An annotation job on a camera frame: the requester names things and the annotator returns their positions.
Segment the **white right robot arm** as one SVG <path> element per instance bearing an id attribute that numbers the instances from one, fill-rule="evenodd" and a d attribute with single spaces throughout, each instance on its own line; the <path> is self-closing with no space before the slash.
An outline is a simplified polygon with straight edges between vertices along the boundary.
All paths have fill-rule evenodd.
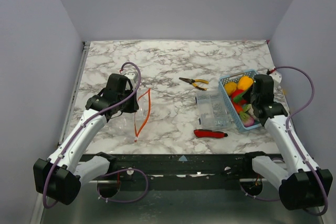
<path id="1" fill-rule="evenodd" d="M 281 168 L 268 156 L 256 156 L 242 163 L 242 173 L 249 178 L 259 174 L 267 179 L 288 210 L 323 207 L 321 214 L 325 214 L 332 174 L 321 169 L 309 155 L 293 130 L 290 115 L 281 103 L 274 101 L 273 78 L 255 75 L 244 99 L 250 101 L 254 115 L 275 140 L 287 168 Z"/>

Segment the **clear zip bag orange zipper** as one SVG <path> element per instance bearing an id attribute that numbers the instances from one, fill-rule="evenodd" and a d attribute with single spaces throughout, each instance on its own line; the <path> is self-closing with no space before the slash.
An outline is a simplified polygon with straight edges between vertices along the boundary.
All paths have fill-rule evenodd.
<path id="1" fill-rule="evenodd" d="M 112 120 L 113 127 L 117 133 L 130 143 L 139 141 L 140 133 L 148 123 L 151 115 L 151 88 L 140 90 L 137 94 L 136 101 L 139 109 L 132 114 L 124 113 L 116 116 Z"/>

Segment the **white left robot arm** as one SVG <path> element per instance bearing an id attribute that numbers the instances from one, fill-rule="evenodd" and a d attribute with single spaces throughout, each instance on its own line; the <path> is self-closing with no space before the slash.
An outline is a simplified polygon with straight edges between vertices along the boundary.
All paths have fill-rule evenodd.
<path id="1" fill-rule="evenodd" d="M 138 110 L 139 80 L 135 72 L 113 73 L 106 87 L 88 99 L 80 120 L 64 142 L 46 160 L 39 158 L 33 165 L 38 193 L 69 205 L 84 184 L 99 176 L 112 179 L 116 175 L 116 159 L 110 154 L 100 152 L 87 162 L 79 162 L 95 135 L 113 115 Z"/>

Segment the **green chili pepper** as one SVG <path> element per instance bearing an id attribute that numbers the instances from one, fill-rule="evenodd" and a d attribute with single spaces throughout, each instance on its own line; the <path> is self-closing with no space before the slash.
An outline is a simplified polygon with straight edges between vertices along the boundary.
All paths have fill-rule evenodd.
<path id="1" fill-rule="evenodd" d="M 250 92 L 244 91 L 233 97 L 235 103 L 245 102 L 250 103 Z"/>

